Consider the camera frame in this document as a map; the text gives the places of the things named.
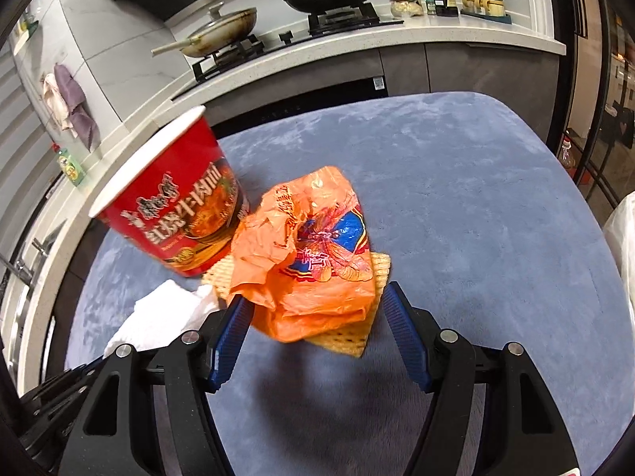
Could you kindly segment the purple hanging towel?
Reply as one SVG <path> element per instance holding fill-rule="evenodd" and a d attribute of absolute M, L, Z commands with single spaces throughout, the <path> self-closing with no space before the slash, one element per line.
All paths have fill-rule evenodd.
<path fill-rule="evenodd" d="M 54 65 L 54 76 L 60 95 L 67 106 L 71 126 L 84 147 L 91 152 L 98 127 L 94 118 L 85 109 L 84 91 L 64 65 Z"/>

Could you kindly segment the green dish soap bottle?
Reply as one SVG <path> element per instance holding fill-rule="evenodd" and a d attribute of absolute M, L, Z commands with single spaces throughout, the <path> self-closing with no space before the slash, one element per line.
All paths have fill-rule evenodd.
<path fill-rule="evenodd" d="M 80 162 L 76 161 L 65 147 L 53 143 L 52 148 L 57 156 L 57 162 L 62 173 L 65 174 L 65 177 L 69 179 L 75 187 L 80 186 L 86 177 L 86 173 Z"/>

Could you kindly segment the white tissue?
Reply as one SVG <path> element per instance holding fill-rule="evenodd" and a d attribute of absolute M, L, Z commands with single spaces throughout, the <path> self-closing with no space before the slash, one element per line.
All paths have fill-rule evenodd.
<path fill-rule="evenodd" d="M 124 344 L 136 351 L 166 347 L 180 334 L 198 330 L 211 313 L 221 308 L 212 286 L 201 285 L 189 291 L 168 279 L 136 301 L 133 312 L 106 344 L 103 356 L 112 355 Z"/>

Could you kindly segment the small green spice jar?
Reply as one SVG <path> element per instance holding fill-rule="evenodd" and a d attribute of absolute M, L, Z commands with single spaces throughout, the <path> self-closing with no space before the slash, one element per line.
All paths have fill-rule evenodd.
<path fill-rule="evenodd" d="M 435 0 L 425 0 L 426 12 L 428 15 L 436 14 L 436 3 Z"/>

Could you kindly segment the wall utensil rack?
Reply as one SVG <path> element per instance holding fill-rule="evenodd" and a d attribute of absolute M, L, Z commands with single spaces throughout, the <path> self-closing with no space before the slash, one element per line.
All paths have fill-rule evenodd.
<path fill-rule="evenodd" d="M 16 56 L 26 45 L 29 39 L 35 34 L 39 26 L 39 21 L 35 19 L 29 8 L 26 8 L 13 30 L 13 55 Z"/>

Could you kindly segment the red instant noodle cup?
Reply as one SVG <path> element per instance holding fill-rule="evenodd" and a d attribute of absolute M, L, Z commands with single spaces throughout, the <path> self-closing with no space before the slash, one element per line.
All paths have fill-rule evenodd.
<path fill-rule="evenodd" d="M 184 277 L 227 255 L 250 203 L 195 106 L 144 143 L 109 179 L 88 215 Z"/>

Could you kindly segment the teal spice jar set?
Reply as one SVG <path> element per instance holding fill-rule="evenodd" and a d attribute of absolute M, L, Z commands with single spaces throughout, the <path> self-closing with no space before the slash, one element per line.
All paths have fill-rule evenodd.
<path fill-rule="evenodd" d="M 462 0 L 461 13 L 495 23 L 512 23 L 504 0 Z"/>

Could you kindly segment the black gas stove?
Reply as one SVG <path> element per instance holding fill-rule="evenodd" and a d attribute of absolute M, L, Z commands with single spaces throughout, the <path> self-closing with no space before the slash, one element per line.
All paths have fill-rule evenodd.
<path fill-rule="evenodd" d="M 367 2 L 360 6 L 346 6 L 327 11 L 324 14 L 309 14 L 303 21 L 297 21 L 294 28 L 282 28 L 280 31 L 274 30 L 263 35 L 252 32 L 246 39 L 233 41 L 221 50 L 207 54 L 194 62 L 194 78 L 175 94 L 175 98 L 186 95 L 197 86 L 236 69 L 239 65 L 284 48 L 337 33 L 400 25 L 403 22 L 402 18 L 380 16 L 375 7 Z"/>

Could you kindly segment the beige wok with lid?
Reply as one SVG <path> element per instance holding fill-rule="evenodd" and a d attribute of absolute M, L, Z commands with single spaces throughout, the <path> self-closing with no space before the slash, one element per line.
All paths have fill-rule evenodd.
<path fill-rule="evenodd" d="M 247 8 L 223 15 L 224 2 L 212 4 L 209 20 L 184 40 L 162 45 L 151 50 L 153 57 L 178 50 L 185 57 L 204 58 L 235 42 L 245 40 L 255 27 L 257 9 Z"/>

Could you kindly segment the orange foam fruit net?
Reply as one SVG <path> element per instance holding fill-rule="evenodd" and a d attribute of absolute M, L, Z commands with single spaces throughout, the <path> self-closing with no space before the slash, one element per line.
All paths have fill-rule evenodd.
<path fill-rule="evenodd" d="M 306 338 L 306 342 L 322 347 L 332 353 L 341 353 L 354 358 L 364 355 L 368 338 L 375 322 L 380 299 L 383 294 L 387 280 L 389 279 L 392 260 L 387 253 L 371 254 L 373 275 L 375 276 L 375 301 L 373 301 L 370 311 L 364 321 L 347 324 L 337 330 Z M 233 258 L 227 255 L 222 260 L 217 261 L 211 269 L 202 276 L 201 283 L 211 286 L 215 295 L 228 302 L 230 276 L 233 275 Z"/>

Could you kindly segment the orange plastic bag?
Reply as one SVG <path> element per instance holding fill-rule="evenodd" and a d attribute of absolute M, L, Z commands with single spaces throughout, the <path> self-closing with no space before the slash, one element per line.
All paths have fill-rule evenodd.
<path fill-rule="evenodd" d="M 254 303 L 253 326 L 281 343 L 360 323 L 377 296 L 360 201 L 330 165 L 267 191 L 231 258 L 230 295 Z"/>

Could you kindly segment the steel kitchen faucet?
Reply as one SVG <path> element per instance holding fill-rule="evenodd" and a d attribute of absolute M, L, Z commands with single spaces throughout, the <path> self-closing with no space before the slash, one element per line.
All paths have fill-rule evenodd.
<path fill-rule="evenodd" d="M 32 265 L 29 265 L 23 259 L 23 255 L 29 247 L 33 247 L 37 252 Z M 17 250 L 14 261 L 9 261 L 5 256 L 1 256 L 1 263 L 29 289 L 33 289 L 35 288 L 35 284 L 38 281 L 49 253 L 50 246 L 46 246 L 34 238 L 29 244 L 24 243 L 21 248 Z"/>

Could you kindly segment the cream hanging towel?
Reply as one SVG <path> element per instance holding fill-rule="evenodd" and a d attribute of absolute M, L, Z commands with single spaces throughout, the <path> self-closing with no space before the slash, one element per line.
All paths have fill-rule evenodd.
<path fill-rule="evenodd" d="M 57 128 L 60 131 L 69 132 L 73 138 L 77 138 L 77 132 L 74 130 L 69 115 L 69 107 L 65 103 L 64 97 L 59 90 L 57 81 L 53 73 L 46 73 L 41 79 L 42 100 L 53 117 Z"/>

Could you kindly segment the white lined trash bin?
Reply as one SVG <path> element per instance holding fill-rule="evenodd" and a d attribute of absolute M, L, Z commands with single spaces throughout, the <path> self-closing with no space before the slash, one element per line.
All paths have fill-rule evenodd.
<path fill-rule="evenodd" d="M 628 194 L 603 225 L 625 292 L 635 303 L 635 192 Z"/>

